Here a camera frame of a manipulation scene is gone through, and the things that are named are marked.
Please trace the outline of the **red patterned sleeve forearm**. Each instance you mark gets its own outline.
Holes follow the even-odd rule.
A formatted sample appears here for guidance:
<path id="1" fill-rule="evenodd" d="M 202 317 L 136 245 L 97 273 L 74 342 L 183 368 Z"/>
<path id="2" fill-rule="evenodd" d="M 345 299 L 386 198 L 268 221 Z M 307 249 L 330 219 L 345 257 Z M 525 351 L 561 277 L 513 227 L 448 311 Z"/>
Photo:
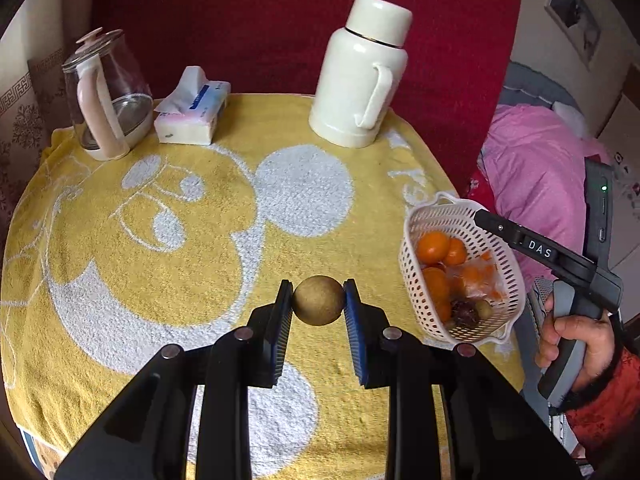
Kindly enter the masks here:
<path id="1" fill-rule="evenodd" d="M 587 455 L 601 454 L 637 425 L 639 357 L 616 348 L 611 365 L 588 387 L 566 399 L 566 418 Z"/>

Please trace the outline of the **person's right hand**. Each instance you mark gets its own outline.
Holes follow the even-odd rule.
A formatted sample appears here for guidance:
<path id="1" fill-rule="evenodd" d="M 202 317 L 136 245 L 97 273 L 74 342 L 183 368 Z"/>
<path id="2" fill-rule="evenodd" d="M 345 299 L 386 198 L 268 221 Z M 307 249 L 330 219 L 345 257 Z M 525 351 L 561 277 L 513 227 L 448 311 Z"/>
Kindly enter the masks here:
<path id="1" fill-rule="evenodd" d="M 559 357 L 561 339 L 579 340 L 586 345 L 582 368 L 572 385 L 578 392 L 592 384 L 613 361 L 615 337 L 612 325 L 606 314 L 599 321 L 580 315 L 552 315 L 553 295 L 544 302 L 544 322 L 540 329 L 538 350 L 535 362 L 540 368 L 548 368 Z"/>

